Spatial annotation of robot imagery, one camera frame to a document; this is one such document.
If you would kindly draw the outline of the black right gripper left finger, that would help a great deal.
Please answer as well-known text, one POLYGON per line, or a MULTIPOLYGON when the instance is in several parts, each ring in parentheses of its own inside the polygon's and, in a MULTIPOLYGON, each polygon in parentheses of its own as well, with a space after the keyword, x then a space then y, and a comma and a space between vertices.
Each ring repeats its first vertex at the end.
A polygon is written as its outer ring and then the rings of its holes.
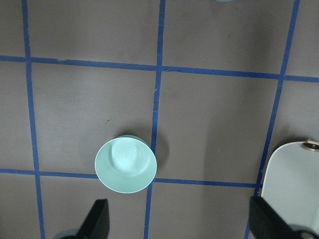
POLYGON ((110 231, 109 204, 107 199, 96 200, 82 226, 77 239, 107 239, 110 231))

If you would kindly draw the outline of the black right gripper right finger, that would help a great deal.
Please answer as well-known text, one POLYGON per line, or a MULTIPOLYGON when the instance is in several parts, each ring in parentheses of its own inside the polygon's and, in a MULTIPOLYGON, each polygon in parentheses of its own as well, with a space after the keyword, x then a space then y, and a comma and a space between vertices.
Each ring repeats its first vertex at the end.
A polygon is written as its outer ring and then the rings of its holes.
POLYGON ((249 227, 256 239, 317 239, 319 235, 307 229, 293 229, 262 198, 249 201, 249 227))

